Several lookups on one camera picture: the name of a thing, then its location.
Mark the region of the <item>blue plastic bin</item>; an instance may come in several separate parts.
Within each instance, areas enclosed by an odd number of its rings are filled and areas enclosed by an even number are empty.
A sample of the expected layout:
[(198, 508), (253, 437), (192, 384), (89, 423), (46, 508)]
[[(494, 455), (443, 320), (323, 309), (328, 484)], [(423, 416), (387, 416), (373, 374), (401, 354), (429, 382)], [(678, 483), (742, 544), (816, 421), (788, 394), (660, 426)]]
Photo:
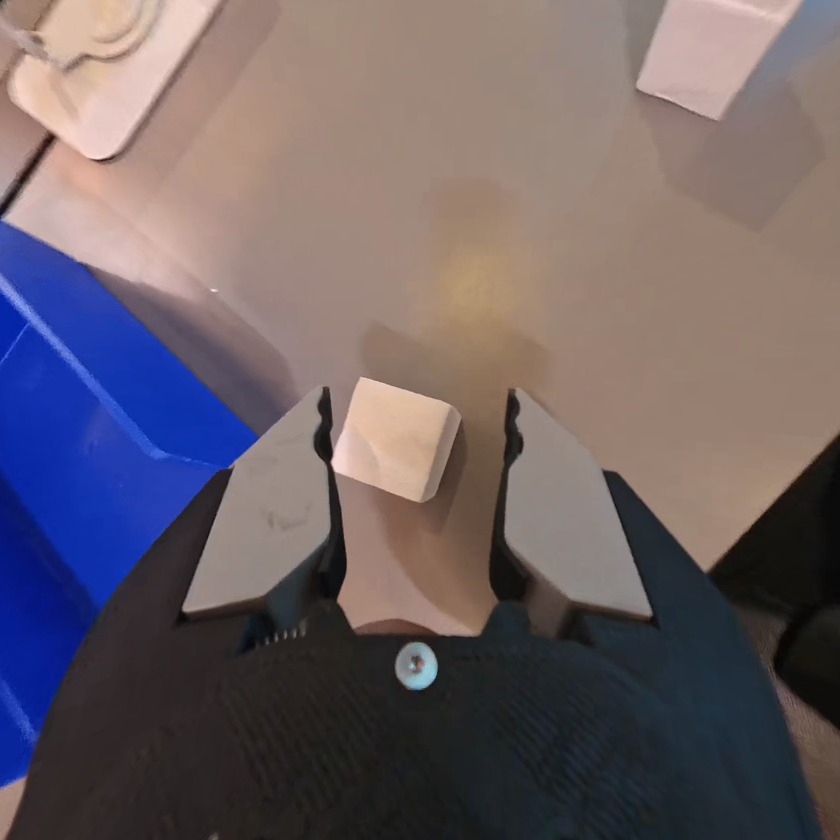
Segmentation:
[(109, 597), (257, 437), (87, 267), (2, 222), (2, 786)]

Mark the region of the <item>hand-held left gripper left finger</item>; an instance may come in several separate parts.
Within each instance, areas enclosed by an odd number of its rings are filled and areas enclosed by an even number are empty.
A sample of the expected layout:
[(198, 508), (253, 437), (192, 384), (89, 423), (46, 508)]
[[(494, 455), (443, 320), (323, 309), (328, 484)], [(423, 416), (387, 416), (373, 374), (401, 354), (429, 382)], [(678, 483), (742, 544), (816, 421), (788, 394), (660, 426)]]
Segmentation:
[(338, 597), (347, 560), (332, 427), (330, 389), (315, 388), (232, 464), (185, 617), (300, 624), (316, 601)]

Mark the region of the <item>white document stand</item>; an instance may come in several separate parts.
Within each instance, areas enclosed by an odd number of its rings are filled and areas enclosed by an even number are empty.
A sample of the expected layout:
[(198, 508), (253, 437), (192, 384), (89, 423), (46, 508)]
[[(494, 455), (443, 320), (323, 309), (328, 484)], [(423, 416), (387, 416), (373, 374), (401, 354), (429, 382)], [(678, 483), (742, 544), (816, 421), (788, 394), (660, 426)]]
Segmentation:
[(122, 153), (224, 5), (220, 1), (48, 2), (38, 22), (2, 11), (17, 49), (12, 103), (91, 161)]

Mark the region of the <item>white hard foam cube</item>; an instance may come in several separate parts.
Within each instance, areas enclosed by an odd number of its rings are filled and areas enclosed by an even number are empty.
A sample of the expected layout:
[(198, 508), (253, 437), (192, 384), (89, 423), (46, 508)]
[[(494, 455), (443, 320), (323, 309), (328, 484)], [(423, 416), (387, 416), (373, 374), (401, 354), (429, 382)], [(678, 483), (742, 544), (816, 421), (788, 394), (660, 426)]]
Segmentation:
[(802, 1), (667, 1), (636, 89), (721, 121)]
[(361, 377), (334, 447), (341, 476), (415, 503), (438, 492), (462, 422), (452, 405)]

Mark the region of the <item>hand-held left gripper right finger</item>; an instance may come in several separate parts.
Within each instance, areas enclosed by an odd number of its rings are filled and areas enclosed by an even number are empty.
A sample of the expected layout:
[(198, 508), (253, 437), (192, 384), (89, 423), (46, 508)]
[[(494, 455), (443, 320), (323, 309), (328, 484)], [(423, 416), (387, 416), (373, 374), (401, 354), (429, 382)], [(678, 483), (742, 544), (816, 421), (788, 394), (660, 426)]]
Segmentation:
[(580, 613), (649, 623), (648, 600), (605, 473), (520, 388), (507, 394), (489, 577), (533, 632), (563, 636)]

